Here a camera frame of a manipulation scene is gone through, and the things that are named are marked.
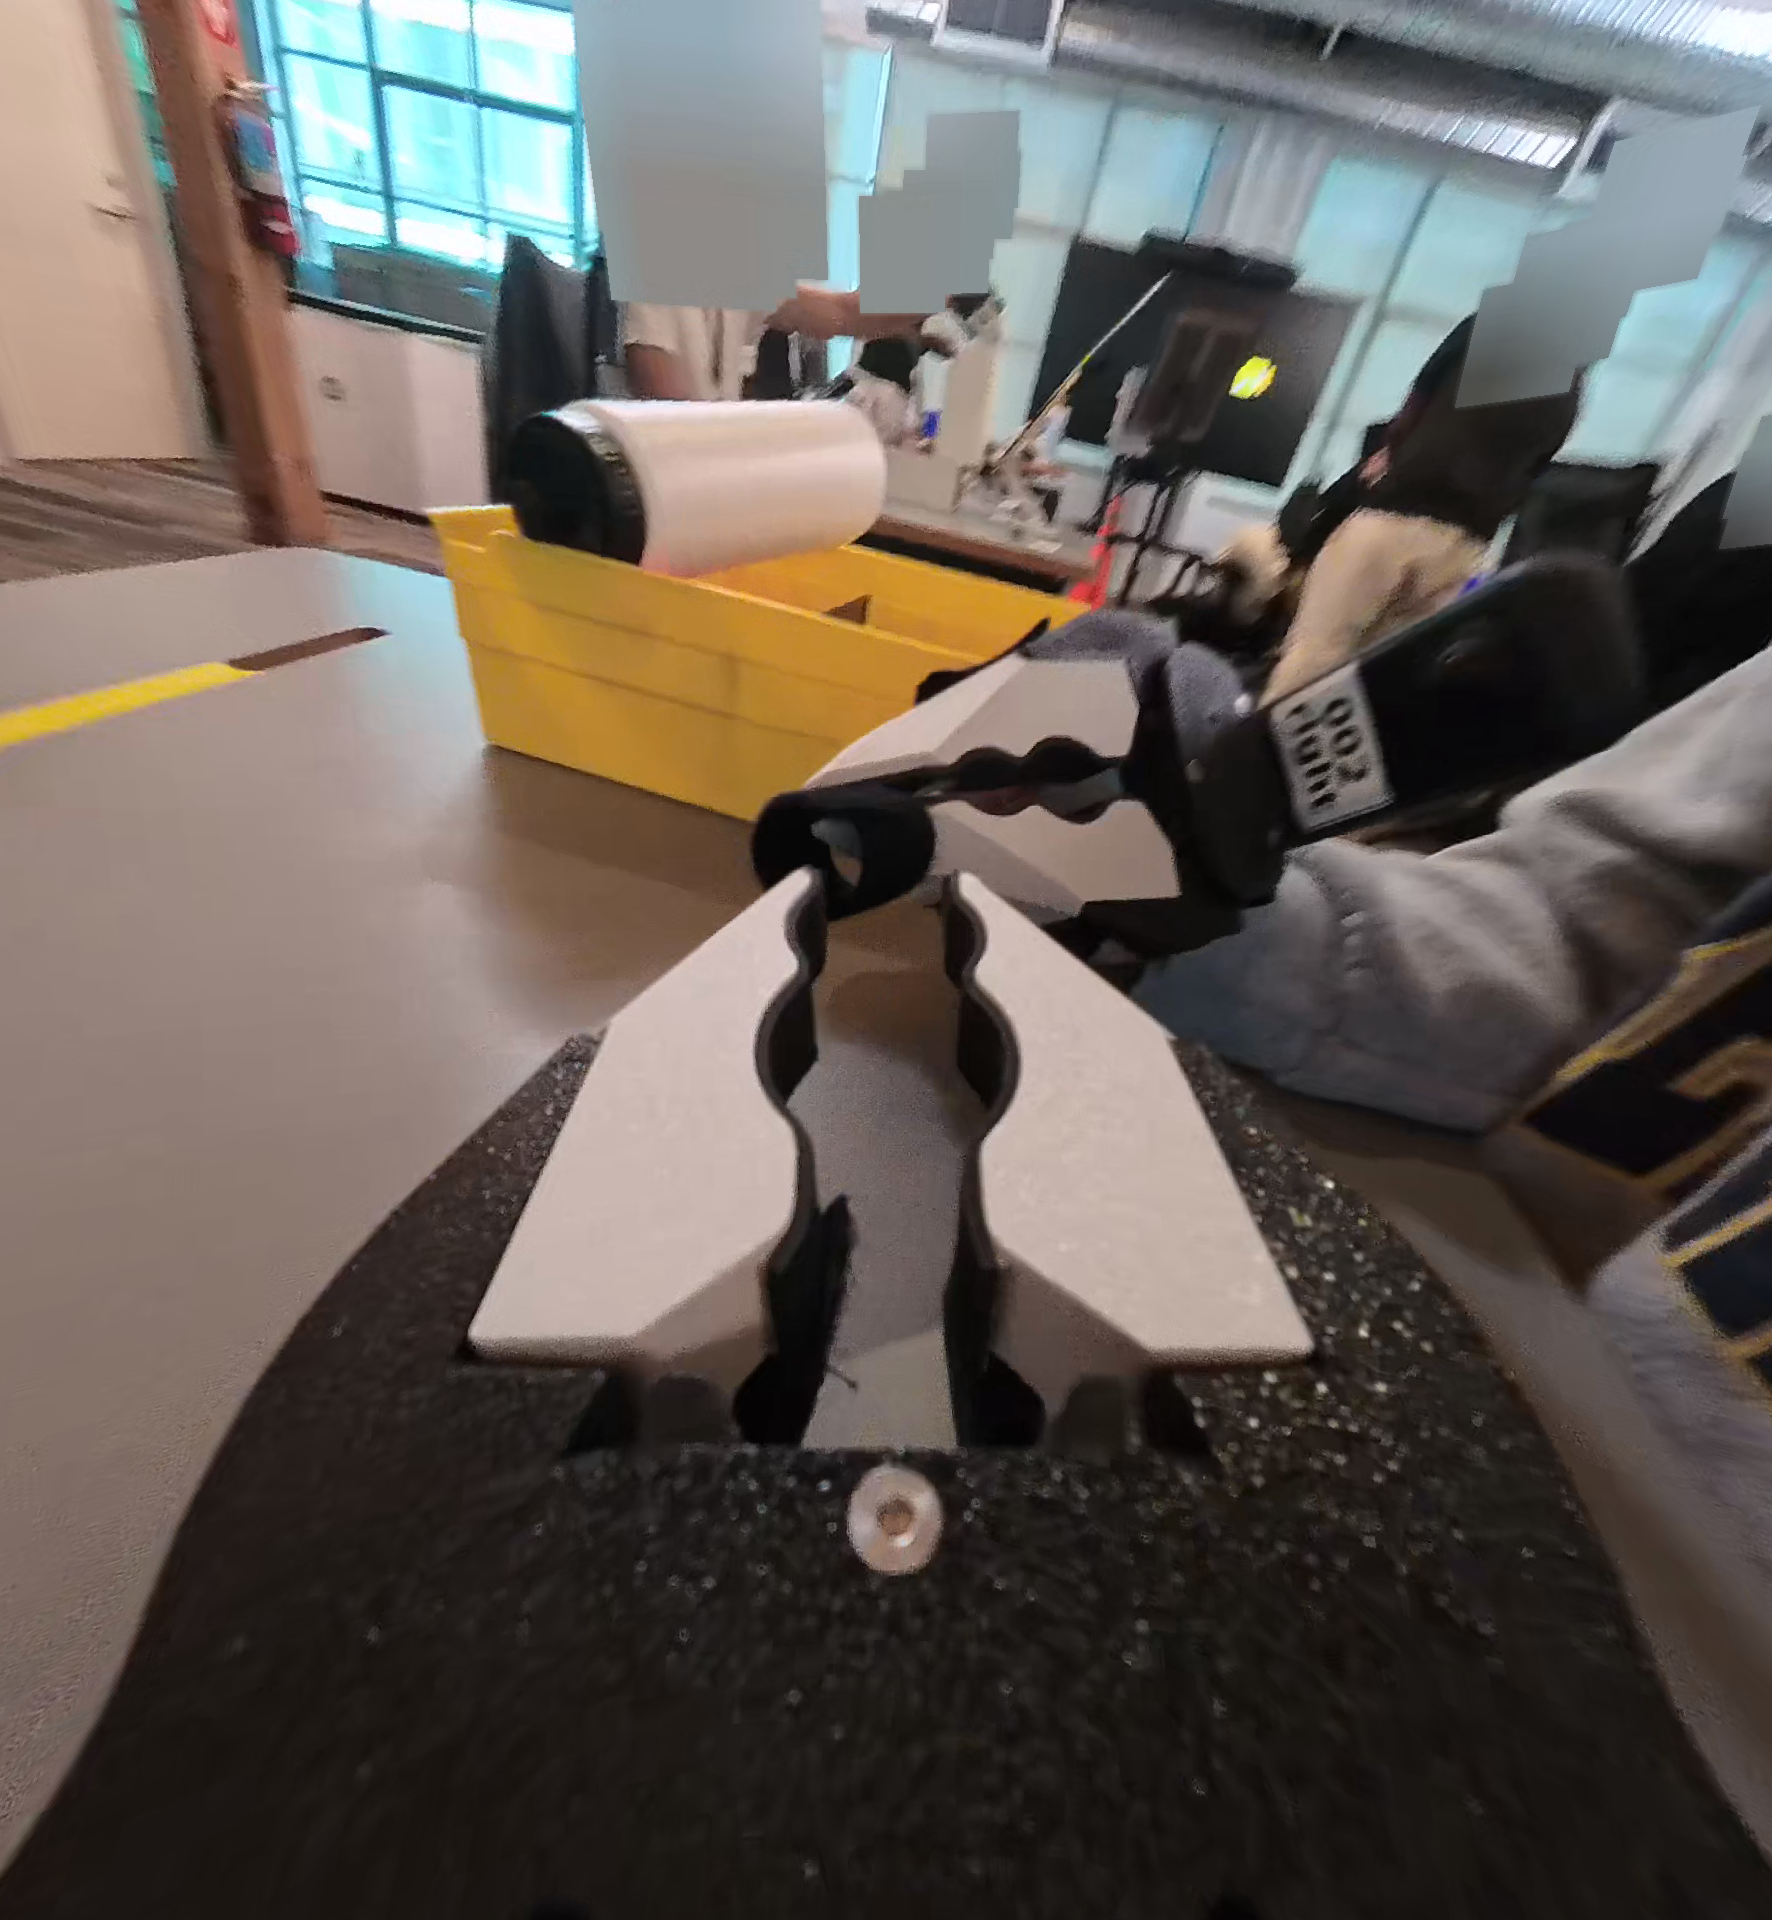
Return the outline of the yellow tape strip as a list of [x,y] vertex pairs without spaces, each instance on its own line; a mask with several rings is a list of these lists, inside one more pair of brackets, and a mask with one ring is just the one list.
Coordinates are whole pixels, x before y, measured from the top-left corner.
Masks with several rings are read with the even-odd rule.
[[189,665],[189,672],[157,672],[157,681],[131,681],[131,686],[91,686],[91,692],[64,692],[64,703],[30,703],[30,706],[0,706],[0,754],[37,742],[37,735],[66,735],[66,731],[98,731],[113,716],[141,716],[163,703],[199,703],[217,686],[247,686],[258,672],[238,665]]

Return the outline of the grey printed sweatshirt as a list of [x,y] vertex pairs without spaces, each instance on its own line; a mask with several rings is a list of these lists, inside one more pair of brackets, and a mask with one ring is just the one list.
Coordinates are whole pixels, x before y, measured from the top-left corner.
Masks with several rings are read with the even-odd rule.
[[1597,1177],[1571,1252],[1709,1590],[1697,1674],[1754,1696],[1733,1748],[1772,1826],[1772,856],[1586,836],[1543,898],[1578,1004],[1517,1141]]

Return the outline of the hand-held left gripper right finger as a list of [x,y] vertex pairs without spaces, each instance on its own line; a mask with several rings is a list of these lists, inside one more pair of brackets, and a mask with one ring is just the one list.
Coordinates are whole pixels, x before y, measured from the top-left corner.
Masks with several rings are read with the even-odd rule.
[[942,898],[942,967],[979,1098],[949,1269],[955,1382],[1301,1366],[1301,1313],[1168,1035],[971,870]]

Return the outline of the person's right forearm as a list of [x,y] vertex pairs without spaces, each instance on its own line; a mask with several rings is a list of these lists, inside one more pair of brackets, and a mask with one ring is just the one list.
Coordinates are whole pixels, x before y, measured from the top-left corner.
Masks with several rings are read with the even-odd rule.
[[1284,1090],[1496,1132],[1772,878],[1772,651],[1452,852],[1315,841],[1132,1004]]

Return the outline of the white cabinet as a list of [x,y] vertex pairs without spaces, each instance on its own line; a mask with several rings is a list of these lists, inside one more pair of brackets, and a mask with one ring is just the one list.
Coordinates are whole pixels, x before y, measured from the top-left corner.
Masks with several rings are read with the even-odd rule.
[[487,502],[485,345],[365,312],[288,312],[320,493],[376,514]]

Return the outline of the yellow plastic bin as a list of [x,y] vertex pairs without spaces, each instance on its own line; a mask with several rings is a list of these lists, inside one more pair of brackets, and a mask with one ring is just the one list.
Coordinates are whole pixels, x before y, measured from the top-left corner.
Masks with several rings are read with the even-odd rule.
[[1080,614],[1070,595],[862,544],[665,582],[528,544],[503,502],[452,502],[429,527],[485,735],[725,817],[756,817],[902,716],[917,681]]

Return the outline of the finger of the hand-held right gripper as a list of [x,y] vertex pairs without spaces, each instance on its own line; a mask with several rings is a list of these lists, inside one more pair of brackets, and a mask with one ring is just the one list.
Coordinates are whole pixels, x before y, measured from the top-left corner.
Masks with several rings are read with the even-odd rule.
[[892,716],[805,795],[1096,795],[1127,778],[1142,735],[1142,686],[1127,665],[966,672],[933,703]]
[[971,870],[1042,923],[1186,898],[1165,817],[1113,778],[971,778],[917,795],[933,825],[928,870]]

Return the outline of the brown wooden post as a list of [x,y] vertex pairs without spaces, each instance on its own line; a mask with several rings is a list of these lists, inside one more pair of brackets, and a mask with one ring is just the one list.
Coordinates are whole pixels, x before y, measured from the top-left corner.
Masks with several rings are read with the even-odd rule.
[[247,86],[238,9],[141,0],[139,21],[170,155],[179,288],[199,312],[247,536],[282,553],[320,553],[330,544],[330,517],[288,341],[288,266],[247,246],[235,174],[217,154],[217,92]]

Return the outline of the large window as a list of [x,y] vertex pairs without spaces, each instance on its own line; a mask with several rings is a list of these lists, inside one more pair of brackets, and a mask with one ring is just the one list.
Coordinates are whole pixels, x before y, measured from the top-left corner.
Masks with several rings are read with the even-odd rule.
[[247,21],[309,266],[496,271],[516,230],[556,266],[602,246],[570,9],[258,0]]

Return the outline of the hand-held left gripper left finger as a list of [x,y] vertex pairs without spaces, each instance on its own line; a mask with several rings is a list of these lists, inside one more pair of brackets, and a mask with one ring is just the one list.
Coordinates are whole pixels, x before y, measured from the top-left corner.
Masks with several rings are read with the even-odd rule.
[[819,870],[785,870],[602,1021],[468,1356],[819,1396],[849,1263],[790,1113],[819,959]]

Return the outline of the white roll with black end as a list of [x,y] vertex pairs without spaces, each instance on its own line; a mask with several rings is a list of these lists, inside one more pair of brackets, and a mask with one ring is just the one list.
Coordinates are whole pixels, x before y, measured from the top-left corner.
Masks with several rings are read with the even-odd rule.
[[883,497],[892,448],[846,396],[570,396],[496,459],[528,544],[665,582],[846,553]]

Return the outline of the white door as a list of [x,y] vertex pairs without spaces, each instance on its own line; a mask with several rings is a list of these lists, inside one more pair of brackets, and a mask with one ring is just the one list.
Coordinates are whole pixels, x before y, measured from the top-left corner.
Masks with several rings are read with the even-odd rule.
[[0,0],[0,468],[202,459],[202,375],[108,0]]

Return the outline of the black hanging jacket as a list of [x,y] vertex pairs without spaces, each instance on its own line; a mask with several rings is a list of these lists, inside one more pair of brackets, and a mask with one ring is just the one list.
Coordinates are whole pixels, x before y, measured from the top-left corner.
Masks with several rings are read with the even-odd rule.
[[556,413],[570,396],[614,391],[616,370],[616,298],[614,266],[585,271],[546,253],[528,230],[503,230],[487,329],[485,329],[485,475],[487,502],[503,502],[516,431]]

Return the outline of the silver ventilation duct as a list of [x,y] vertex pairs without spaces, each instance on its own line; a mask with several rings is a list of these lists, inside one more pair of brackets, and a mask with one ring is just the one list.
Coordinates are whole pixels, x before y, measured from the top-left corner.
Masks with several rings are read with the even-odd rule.
[[1772,0],[1142,0],[1055,9],[1045,61],[1562,144],[1754,114],[1772,155]]

